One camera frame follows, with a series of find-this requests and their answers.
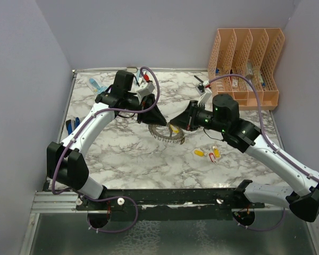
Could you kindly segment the yellow key tag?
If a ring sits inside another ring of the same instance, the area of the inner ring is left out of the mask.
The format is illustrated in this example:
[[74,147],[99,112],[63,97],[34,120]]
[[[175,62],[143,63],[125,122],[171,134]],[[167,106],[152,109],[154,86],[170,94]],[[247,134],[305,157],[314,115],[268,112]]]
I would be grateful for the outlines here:
[[194,151],[194,154],[197,155],[197,156],[199,156],[199,157],[204,157],[204,156],[205,156],[204,152],[203,152],[203,151],[200,151],[200,150],[195,150],[195,151]]
[[173,126],[173,125],[170,125],[170,130],[172,133],[175,133],[175,134],[178,134],[181,132],[181,129],[179,127],[176,127],[176,126]]

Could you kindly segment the round metal keyring disc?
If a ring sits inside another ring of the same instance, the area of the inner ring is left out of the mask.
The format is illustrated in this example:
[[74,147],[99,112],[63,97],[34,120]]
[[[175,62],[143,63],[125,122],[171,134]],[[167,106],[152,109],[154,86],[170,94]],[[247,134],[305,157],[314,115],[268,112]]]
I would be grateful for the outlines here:
[[168,123],[166,126],[149,125],[148,130],[150,134],[159,141],[166,143],[178,143],[182,145],[185,142],[184,131],[180,128],[180,133],[172,133],[170,130],[170,125],[170,123]]

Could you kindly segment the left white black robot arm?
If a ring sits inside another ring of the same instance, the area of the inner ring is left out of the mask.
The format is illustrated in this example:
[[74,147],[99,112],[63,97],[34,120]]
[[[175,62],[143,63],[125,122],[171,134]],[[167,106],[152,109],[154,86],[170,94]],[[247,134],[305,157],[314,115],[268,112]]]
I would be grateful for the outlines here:
[[52,193],[61,194],[55,183],[66,185],[86,197],[94,209],[105,207],[107,197],[105,187],[89,175],[85,162],[88,149],[103,129],[121,112],[137,115],[139,123],[166,126],[167,121],[157,107],[160,94],[153,94],[160,85],[154,72],[147,68],[151,76],[144,75],[145,83],[136,92],[131,92],[134,75],[119,70],[109,90],[98,94],[89,114],[68,137],[60,143],[51,142],[47,147],[47,175],[52,179]]

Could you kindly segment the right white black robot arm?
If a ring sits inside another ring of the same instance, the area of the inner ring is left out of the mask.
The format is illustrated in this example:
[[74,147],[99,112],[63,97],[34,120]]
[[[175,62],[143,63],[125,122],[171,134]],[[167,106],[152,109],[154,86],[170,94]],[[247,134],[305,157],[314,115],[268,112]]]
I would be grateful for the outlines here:
[[227,94],[216,95],[213,110],[205,110],[197,101],[170,124],[186,131],[198,128],[220,132],[223,141],[267,166],[287,186],[272,186],[243,181],[233,195],[234,203],[245,208],[251,203],[265,203],[289,208],[294,215],[306,222],[314,222],[319,215],[319,173],[275,145],[255,124],[239,115],[239,104]]

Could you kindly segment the red key tag right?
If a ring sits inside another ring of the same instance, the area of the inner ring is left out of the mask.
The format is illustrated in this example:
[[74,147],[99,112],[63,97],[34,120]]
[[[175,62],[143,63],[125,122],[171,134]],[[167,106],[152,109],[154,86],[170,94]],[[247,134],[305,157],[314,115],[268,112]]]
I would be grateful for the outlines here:
[[209,158],[210,158],[212,163],[216,163],[217,162],[217,159],[216,159],[215,155],[212,152],[210,152],[208,155],[209,155]]

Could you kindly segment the light blue stapler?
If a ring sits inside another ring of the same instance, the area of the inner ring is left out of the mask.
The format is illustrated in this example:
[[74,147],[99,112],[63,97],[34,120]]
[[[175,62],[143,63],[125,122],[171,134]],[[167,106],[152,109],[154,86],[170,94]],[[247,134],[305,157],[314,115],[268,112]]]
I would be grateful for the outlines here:
[[143,76],[141,75],[140,71],[138,71],[136,73],[136,84],[139,86],[143,83],[144,79],[143,79]]

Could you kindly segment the yellow tag key upright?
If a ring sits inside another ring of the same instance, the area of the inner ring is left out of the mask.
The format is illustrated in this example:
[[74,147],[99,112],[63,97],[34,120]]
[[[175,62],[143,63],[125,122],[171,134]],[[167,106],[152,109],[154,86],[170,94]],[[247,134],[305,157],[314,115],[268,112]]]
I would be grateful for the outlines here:
[[212,146],[212,148],[213,148],[213,154],[214,154],[215,158],[219,159],[221,157],[221,154],[220,154],[220,151],[217,147],[217,144],[214,144]]

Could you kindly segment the blue white packaged item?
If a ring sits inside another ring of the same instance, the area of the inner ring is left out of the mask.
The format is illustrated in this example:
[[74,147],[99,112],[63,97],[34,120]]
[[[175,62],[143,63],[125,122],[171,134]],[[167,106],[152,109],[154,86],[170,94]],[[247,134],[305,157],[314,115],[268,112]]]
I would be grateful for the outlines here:
[[108,89],[108,87],[102,85],[101,82],[96,80],[95,78],[89,78],[87,81],[87,85],[94,93],[94,95],[99,95]]

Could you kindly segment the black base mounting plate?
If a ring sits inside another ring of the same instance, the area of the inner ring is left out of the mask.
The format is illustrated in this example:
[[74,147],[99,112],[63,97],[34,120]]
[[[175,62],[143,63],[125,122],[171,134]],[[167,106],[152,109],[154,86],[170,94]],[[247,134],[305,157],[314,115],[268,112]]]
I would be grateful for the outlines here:
[[251,202],[238,188],[216,189],[108,189],[103,202],[83,198],[73,211],[102,220],[104,215],[118,222],[132,220],[231,220],[233,213],[262,209],[267,202]]

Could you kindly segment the dark blue stapler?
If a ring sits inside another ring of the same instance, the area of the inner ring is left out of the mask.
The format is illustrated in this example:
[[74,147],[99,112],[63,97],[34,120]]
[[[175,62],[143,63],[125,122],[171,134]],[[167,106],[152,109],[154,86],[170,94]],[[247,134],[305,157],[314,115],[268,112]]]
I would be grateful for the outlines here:
[[65,121],[65,127],[68,135],[70,135],[80,125],[80,119],[78,117]]

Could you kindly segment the orange plastic file organizer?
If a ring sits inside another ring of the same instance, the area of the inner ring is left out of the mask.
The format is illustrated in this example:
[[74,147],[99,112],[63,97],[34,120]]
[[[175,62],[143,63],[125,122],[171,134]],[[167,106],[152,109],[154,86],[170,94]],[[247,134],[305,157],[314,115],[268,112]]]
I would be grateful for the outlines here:
[[273,78],[284,44],[280,28],[218,29],[208,63],[213,95],[228,94],[240,110],[271,111],[278,105],[279,91]]

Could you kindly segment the white clip at wall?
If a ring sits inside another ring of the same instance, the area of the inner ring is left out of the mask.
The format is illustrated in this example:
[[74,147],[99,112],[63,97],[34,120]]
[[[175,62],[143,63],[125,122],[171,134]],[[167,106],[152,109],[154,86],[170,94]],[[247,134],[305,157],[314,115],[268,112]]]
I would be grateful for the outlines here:
[[131,73],[136,73],[138,71],[138,68],[135,66],[130,66],[130,67],[127,67],[126,71]]

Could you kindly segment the aluminium frame rail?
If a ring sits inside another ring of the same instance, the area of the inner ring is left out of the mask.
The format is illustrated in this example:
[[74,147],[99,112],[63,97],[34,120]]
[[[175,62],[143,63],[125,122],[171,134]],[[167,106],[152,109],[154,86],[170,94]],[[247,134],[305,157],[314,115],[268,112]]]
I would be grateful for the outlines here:
[[[213,198],[210,201],[176,201],[169,202],[160,201],[142,201],[136,198],[136,190],[127,190],[127,197],[133,199],[140,210],[148,208],[202,208],[206,206],[215,207],[217,210],[236,210],[241,209],[244,205],[232,202],[228,194],[221,197]],[[76,193],[64,192],[60,195],[53,195],[50,192],[37,192],[35,194],[32,211],[35,213],[66,213],[72,211],[86,211],[91,213],[107,212],[107,202],[94,202],[88,199],[81,198]]]

